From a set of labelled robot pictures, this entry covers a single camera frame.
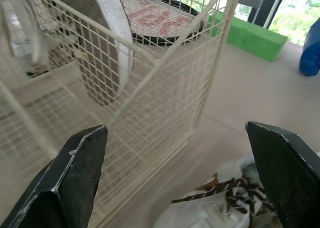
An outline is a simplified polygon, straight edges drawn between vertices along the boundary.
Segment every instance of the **shoe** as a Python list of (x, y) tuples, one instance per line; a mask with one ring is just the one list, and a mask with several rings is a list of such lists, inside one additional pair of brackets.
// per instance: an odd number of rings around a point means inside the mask
[(259, 184), (253, 154), (228, 161), (204, 185), (178, 200), (156, 220), (153, 228), (247, 228), (269, 204)]

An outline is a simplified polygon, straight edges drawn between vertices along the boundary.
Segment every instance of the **green box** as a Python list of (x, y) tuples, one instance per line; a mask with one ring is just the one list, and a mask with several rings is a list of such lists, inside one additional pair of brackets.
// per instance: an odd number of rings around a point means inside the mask
[[(208, 19), (208, 28), (217, 25), (223, 20), (224, 14), (217, 13), (215, 19), (210, 16)], [(208, 30), (212, 36), (217, 36), (220, 30), (217, 27)], [(233, 18), (230, 31), (227, 37), (227, 43), (241, 48), (267, 61), (274, 61), (288, 37), (277, 34), (273, 31)]]

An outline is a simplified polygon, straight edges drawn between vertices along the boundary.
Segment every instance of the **white fabric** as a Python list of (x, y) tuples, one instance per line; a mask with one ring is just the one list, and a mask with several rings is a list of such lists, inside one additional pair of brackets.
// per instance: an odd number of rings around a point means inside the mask
[(49, 61), (48, 40), (41, 32), (29, 0), (11, 0), (14, 11), (31, 47), (32, 64), (45, 66)]
[[(121, 1), (96, 0), (96, 2), (100, 7), (103, 17), (110, 30), (117, 34), (119, 37), (127, 40), (129, 43), (133, 43), (129, 21), (124, 12)], [(133, 67), (134, 53), (128, 47), (120, 44), (118, 41), (115, 40), (114, 42), (115, 45), (119, 47), (117, 51), (119, 73), (119, 89), (117, 95), (119, 95), (125, 88), (125, 85), (129, 80), (129, 74)]]

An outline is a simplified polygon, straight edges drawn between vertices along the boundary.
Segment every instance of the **greenery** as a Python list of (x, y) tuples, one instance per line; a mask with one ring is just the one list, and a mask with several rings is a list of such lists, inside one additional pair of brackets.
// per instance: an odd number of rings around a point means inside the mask
[[(177, 0), (201, 11), (210, 0)], [(219, 3), (220, 11), (226, 0)], [(235, 17), (248, 20), (251, 7), (238, 4)], [(282, 3), (271, 23), (270, 30), (288, 36), (295, 44), (303, 45), (310, 26), (320, 17), (320, 0), (282, 0)]]
[(269, 29), (303, 45), (310, 26), (318, 18), (320, 0), (283, 0)]

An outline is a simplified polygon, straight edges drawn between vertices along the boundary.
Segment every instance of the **wire mesh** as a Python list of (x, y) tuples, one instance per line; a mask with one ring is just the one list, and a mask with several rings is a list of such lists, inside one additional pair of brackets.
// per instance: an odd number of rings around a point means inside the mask
[[(72, 134), (111, 124), (89, 224), (103, 226), (191, 136), (238, 0), (213, 0), (208, 10), (210, 0), (121, 0), (131, 30), (147, 43), (124, 40), (60, 0), (30, 0), (50, 43), (48, 65), (41, 70), (31, 63), (12, 0), (1, 1), (13, 56), (0, 37), (0, 81), (56, 152)], [(198, 11), (186, 9), (185, 3)], [(147, 12), (150, 5), (160, 15)], [(188, 36), (178, 39), (186, 30)], [(3, 219), (51, 157), (4, 94), (0, 129), (0, 172), (8, 180), (0, 187)]]

